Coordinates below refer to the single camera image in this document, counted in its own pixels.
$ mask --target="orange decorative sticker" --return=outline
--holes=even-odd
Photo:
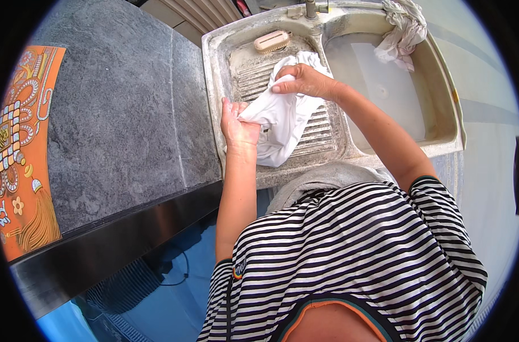
[[[9,261],[62,238],[50,194],[46,134],[65,51],[28,46],[0,112],[0,238]]]

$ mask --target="cable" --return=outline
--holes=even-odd
[[[181,250],[181,254],[183,254],[183,256],[185,257],[186,265],[187,265],[187,272],[183,274],[183,279],[179,283],[176,283],[176,284],[160,284],[160,286],[176,286],[176,285],[182,284],[187,278],[189,278],[189,259],[187,258],[187,255],[186,255],[185,251],[182,250],[177,245],[174,245],[174,244],[172,244],[172,245],[176,246],[179,250]]]

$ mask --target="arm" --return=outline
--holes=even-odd
[[[409,134],[359,92],[305,64],[283,67],[276,79],[288,74],[296,80],[279,83],[272,92],[301,92],[336,102],[364,134],[400,188],[407,191],[421,176],[436,177],[430,160]]]
[[[222,132],[227,142],[225,178],[215,228],[215,262],[233,256],[242,230],[256,220],[256,159],[258,124],[240,122],[236,117],[246,102],[223,98]]]

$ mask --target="scrub brush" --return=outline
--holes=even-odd
[[[254,41],[254,47],[260,54],[266,54],[290,44],[291,32],[274,31],[269,34],[259,37]]]

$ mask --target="soapy water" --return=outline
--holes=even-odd
[[[415,141],[425,139],[424,115],[433,113],[429,99],[418,97],[416,87],[424,87],[418,70],[412,74],[394,62],[377,59],[373,50],[382,36],[351,33],[330,39],[324,51],[335,79],[346,83],[372,101],[402,126]],[[371,148],[358,127],[347,117],[352,140],[360,150]]]

